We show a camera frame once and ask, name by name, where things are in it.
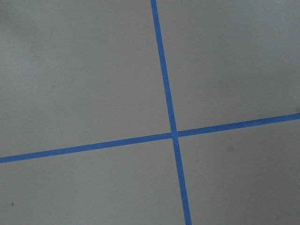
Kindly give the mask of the blue tape strip lengthwise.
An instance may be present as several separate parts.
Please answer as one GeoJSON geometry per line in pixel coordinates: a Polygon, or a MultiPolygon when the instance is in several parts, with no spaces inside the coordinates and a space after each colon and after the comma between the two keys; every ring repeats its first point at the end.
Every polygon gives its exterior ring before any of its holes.
{"type": "Polygon", "coordinates": [[[150,3],[151,3],[152,17],[154,22],[155,34],[156,34],[157,49],[158,49],[160,67],[162,72],[163,85],[165,90],[166,105],[167,105],[169,125],[171,130],[171,138],[173,143],[177,175],[179,180],[183,214],[184,214],[185,224],[191,225],[192,219],[190,215],[185,174],[184,174],[183,163],[181,158],[179,135],[178,135],[174,108],[173,108],[171,86],[169,82],[167,63],[165,59],[164,43],[163,43],[163,37],[162,37],[161,27],[160,27],[158,6],[155,0],[152,0],[150,3]]]}

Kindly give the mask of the blue tape strip crosswise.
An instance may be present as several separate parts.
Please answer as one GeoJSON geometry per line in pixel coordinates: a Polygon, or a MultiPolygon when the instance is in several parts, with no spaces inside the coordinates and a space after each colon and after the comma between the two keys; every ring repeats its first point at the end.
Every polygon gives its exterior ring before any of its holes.
{"type": "MultiPolygon", "coordinates": [[[[263,119],[257,119],[257,120],[235,122],[235,123],[223,124],[223,125],[215,125],[215,126],[210,126],[210,127],[194,128],[194,129],[178,131],[178,137],[202,135],[202,134],[208,134],[208,133],[215,133],[215,132],[234,130],[234,129],[240,129],[240,128],[249,128],[249,127],[255,127],[255,126],[262,126],[262,125],[267,125],[267,124],[280,123],[280,122],[299,120],[299,119],[300,119],[300,114],[295,113],[295,114],[282,115],[282,116],[263,118],[263,119]]],[[[55,150],[47,150],[47,151],[6,156],[6,157],[1,157],[0,162],[3,164],[3,163],[23,161],[23,160],[29,160],[29,159],[35,159],[35,158],[45,158],[45,157],[65,155],[65,154],[78,153],[78,152],[84,152],[84,151],[105,149],[105,148],[110,148],[110,147],[125,146],[125,145],[137,144],[137,143],[160,141],[160,140],[166,140],[166,139],[171,139],[171,138],[172,138],[171,133],[147,135],[147,136],[140,136],[140,137],[108,141],[108,142],[100,142],[100,143],[94,143],[94,144],[88,144],[88,145],[82,145],[82,146],[75,146],[75,147],[61,148],[61,149],[55,149],[55,150]]]]}

